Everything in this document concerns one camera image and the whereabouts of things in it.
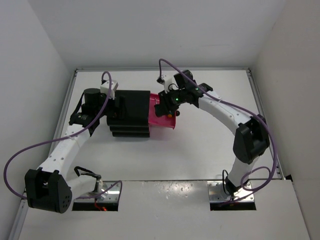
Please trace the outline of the black drawer cabinet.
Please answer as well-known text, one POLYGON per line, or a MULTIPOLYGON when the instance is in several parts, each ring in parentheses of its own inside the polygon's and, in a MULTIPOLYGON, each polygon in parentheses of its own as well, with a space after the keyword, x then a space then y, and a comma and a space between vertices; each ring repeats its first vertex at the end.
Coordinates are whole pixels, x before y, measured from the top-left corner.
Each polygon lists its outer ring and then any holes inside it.
POLYGON ((149 138, 149 90, 117 90, 118 95, 125 96, 125 117, 118 119, 107 116, 106 123, 113 137, 149 138))

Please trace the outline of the pink top drawer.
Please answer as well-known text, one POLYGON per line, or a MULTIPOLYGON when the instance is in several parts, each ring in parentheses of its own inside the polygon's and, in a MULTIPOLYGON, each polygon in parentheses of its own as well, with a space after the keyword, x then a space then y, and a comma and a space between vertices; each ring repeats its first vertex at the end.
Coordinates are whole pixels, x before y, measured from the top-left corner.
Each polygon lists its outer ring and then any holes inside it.
POLYGON ((148 124, 152 127, 163 127, 174 129, 176 127, 176 114, 172 116, 164 115, 161 117, 156 116, 155 105, 160 103, 160 98, 156 93, 150 93, 149 97, 149 113, 148 124))

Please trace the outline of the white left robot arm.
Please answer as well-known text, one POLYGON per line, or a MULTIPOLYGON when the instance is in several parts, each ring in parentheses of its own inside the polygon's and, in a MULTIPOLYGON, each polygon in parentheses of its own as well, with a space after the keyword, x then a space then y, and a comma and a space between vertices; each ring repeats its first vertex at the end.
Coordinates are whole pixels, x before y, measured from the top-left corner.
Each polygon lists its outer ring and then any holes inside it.
POLYGON ((100 118, 107 115, 107 104, 115 99, 112 88, 87 88, 70 116, 64 137, 48 158, 25 174, 25 190, 30 208, 63 214, 77 199, 102 200, 108 193, 101 176, 83 169, 76 178, 66 180, 69 168, 84 143, 93 135, 100 118))

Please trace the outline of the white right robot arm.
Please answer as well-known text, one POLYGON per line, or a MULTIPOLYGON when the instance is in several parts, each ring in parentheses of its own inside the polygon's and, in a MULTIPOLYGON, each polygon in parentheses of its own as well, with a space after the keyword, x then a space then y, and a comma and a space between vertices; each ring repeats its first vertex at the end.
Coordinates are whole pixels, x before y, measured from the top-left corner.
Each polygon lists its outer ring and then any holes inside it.
POLYGON ((156 81, 164 87, 154 107, 157 117, 171 116, 180 105, 188 103, 212 115, 234 135, 235 160, 223 186, 225 194, 232 196, 248 181, 247 174, 270 146, 266 129, 253 116, 223 103, 211 86, 197 84, 189 70, 173 76, 161 75, 156 81))

